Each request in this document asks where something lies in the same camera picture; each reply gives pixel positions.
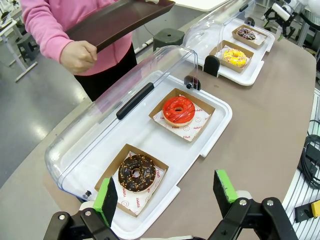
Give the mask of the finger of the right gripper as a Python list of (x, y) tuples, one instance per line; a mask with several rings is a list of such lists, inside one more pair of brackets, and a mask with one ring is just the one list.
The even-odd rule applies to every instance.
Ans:
[(274, 15), (273, 16), (270, 16), (273, 14), (273, 10), (271, 8), (269, 8), (265, 13), (264, 13), (264, 20), (265, 20), (265, 23), (264, 23), (264, 28), (268, 25), (268, 23), (270, 22), (270, 20), (273, 20), (274, 19)]
[(282, 36), (286, 39), (291, 38), (296, 28), (291, 26), (290, 23), (284, 23), (282, 26)]

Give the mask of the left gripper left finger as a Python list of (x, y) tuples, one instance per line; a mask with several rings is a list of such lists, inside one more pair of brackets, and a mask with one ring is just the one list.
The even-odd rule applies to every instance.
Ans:
[(111, 229), (118, 203), (115, 182), (105, 178), (93, 206), (74, 215), (65, 211), (53, 214), (43, 240), (120, 240)]

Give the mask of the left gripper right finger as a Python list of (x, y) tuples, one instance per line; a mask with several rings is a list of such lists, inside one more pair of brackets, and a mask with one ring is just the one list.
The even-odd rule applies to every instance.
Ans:
[(213, 192), (222, 220), (208, 240), (237, 240), (243, 229), (252, 229), (259, 240), (298, 240), (278, 198), (259, 203), (239, 197), (224, 169), (214, 171)]

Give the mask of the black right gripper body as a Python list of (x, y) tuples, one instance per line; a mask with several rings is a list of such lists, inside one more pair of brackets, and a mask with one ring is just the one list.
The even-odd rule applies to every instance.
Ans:
[(298, 16), (298, 13), (293, 11), (293, 12), (287, 12), (287, 17), (286, 17), (286, 23), (291, 24), (292, 21)]

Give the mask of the dark donut with coloured sprinkles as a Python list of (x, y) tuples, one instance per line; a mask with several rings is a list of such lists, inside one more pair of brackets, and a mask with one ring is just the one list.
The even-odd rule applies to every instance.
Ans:
[(236, 34), (246, 40), (255, 40), (256, 39), (255, 33), (246, 27), (238, 28), (236, 31)]

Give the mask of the chocolate donut with nut bits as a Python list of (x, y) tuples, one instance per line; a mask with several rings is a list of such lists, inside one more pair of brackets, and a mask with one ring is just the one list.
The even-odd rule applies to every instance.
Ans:
[(127, 157), (118, 168), (120, 185), (131, 192), (147, 190), (156, 177), (156, 166), (152, 159), (145, 155), (135, 154)]

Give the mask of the chocolate sprinkled donut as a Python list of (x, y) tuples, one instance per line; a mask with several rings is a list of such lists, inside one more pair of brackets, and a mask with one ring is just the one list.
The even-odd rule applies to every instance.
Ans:
[[(241, 25), (241, 26), (239, 26), (239, 27), (247, 27), (247, 28), (250, 28), (250, 29), (252, 29), (252, 30), (254, 30), (254, 31), (256, 31), (256, 32), (259, 32), (259, 33), (262, 33), (263, 35), (265, 35), (266, 36), (266, 39), (267, 39), (267, 35), (266, 34), (264, 34), (263, 32), (261, 32), (261, 31), (259, 31), (259, 30), (256, 30), (256, 29), (254, 29), (254, 28), (252, 28), (252, 27), (250, 27), (250, 26), (247, 26), (247, 25)], [(235, 40), (237, 40), (237, 41), (239, 41), (239, 42), (241, 42), (241, 43), (244, 43), (245, 45), (247, 45), (247, 46), (249, 46), (249, 47), (251, 47), (251, 48), (253, 48), (253, 49), (259, 49), (260, 47), (261, 47), (261, 45), (266, 41), (266, 39), (263, 41), (263, 42), (261, 42), (260, 44), (256, 44), (256, 43), (254, 43), (254, 42), (251, 42), (251, 41), (248, 41), (248, 40), (244, 40), (243, 38), (240, 38), (240, 39), (236, 39), (236, 38), (234, 38)]]

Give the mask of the dark brown serving tray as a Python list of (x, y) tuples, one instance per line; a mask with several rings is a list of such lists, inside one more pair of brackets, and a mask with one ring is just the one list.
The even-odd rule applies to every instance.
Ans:
[(66, 34), (102, 51), (123, 36), (169, 12), (172, 0), (118, 0), (74, 25)]

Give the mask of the person's right forearm pink sleeve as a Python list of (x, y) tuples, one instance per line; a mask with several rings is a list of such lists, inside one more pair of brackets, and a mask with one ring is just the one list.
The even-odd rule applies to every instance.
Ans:
[(68, 0), (20, 0), (26, 30), (33, 35), (40, 46), (41, 53), (50, 59), (61, 62), (63, 49), (72, 41), (65, 33), (58, 19), (71, 12)]

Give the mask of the yellow sprinkled donut in box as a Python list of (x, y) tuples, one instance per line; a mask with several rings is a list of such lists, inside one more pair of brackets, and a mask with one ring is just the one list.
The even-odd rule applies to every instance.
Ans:
[[(219, 50), (221, 50), (224, 46), (229, 46), (229, 47), (231, 47), (231, 48), (234, 48), (234, 49), (243, 51), (243, 52), (250, 58), (250, 61), (249, 61), (249, 63), (246, 65), (246, 67), (249, 66), (249, 64), (250, 64), (250, 62), (251, 62), (251, 60), (252, 60), (252, 58), (253, 58), (253, 56), (254, 56), (254, 53), (253, 53), (252, 51), (250, 51), (250, 50), (242, 47), (242, 46), (239, 46), (239, 45), (237, 45), (237, 44), (235, 44), (235, 43), (232, 43), (232, 42), (230, 42), (230, 41), (227, 41), (227, 40), (223, 40), (223, 41), (221, 41), (220, 43), (218, 43), (217, 46), (212, 49), (212, 51), (210, 52), (210, 55), (213, 55), (213, 56), (217, 57), (217, 56), (216, 56), (217, 52), (219, 52)], [(231, 69), (231, 70), (233, 70), (233, 71), (235, 71), (235, 72), (237, 72), (237, 73), (241, 73), (241, 72), (246, 68), (246, 67), (244, 67), (244, 68), (233, 68), (233, 67), (229, 67), (229, 66), (227, 66), (222, 60), (219, 59), (219, 61), (220, 61), (220, 64), (221, 64), (221, 65), (223, 65), (223, 66), (225, 66), (225, 67), (227, 67), (227, 68), (229, 68), (229, 69)]]

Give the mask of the paper liner under yellow donut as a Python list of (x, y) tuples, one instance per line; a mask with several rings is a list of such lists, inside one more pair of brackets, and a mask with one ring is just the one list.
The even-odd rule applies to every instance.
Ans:
[(237, 67), (237, 66), (235, 66), (235, 65), (232, 65), (232, 64), (228, 63), (227, 61), (223, 60), (223, 53), (224, 53), (224, 51), (226, 51), (226, 50), (228, 50), (228, 49), (236, 49), (236, 48), (232, 48), (232, 47), (229, 47), (229, 46), (226, 45), (226, 46), (224, 46), (221, 50), (219, 50), (219, 52), (216, 53), (216, 56), (217, 56), (220, 60), (222, 60), (222, 62), (225, 63), (227, 67), (243, 69), (243, 68), (246, 67), (246, 65), (250, 62), (251, 58), (248, 57), (248, 56), (242, 51), (242, 52), (246, 55), (246, 57), (247, 57), (247, 62), (246, 62), (246, 65), (245, 65), (245, 66), (243, 66), (243, 67)]

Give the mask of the large white table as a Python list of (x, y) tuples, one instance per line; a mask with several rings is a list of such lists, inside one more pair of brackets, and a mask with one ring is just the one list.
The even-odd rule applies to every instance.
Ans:
[(230, 0), (171, 0), (174, 1), (177, 6), (185, 7), (201, 12), (210, 12)]

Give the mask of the black and yellow device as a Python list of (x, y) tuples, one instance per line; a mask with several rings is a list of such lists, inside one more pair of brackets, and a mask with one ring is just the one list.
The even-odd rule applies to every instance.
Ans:
[(296, 223), (320, 217), (320, 200), (295, 207), (294, 212)]

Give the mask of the grey plastic stool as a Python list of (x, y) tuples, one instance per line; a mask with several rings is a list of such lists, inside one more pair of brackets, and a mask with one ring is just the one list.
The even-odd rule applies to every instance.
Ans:
[(25, 63), (27, 62), (27, 59), (34, 61), (40, 51), (40, 48), (32, 35), (26, 35), (21, 38), (17, 42), (17, 47)]

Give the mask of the white desk with metal legs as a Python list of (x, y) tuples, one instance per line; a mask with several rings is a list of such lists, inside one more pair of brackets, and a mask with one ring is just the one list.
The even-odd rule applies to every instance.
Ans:
[(14, 63), (17, 63), (18, 66), (21, 68), (21, 74), (17, 76), (15, 79), (15, 82), (17, 83), (21, 78), (23, 78), (27, 73), (29, 73), (38, 64), (38, 62), (35, 61), (34, 63), (32, 63), (30, 66), (27, 67), (27, 65), (21, 61), (20, 58), (22, 57), (22, 55), (21, 54), (18, 55), (14, 51), (13, 46), (9, 43), (9, 39), (6, 36), (6, 33), (10, 30), (13, 30), (13, 32), (17, 35), (17, 37), (20, 40), (24, 38), (26, 34), (25, 35), (21, 34), (21, 32), (17, 27), (17, 21), (12, 18), (7, 20), (6, 23), (0, 26), (0, 37), (2, 41), (5, 43), (5, 46), (8, 48), (9, 52), (13, 56), (13, 61), (10, 63), (10, 66)]

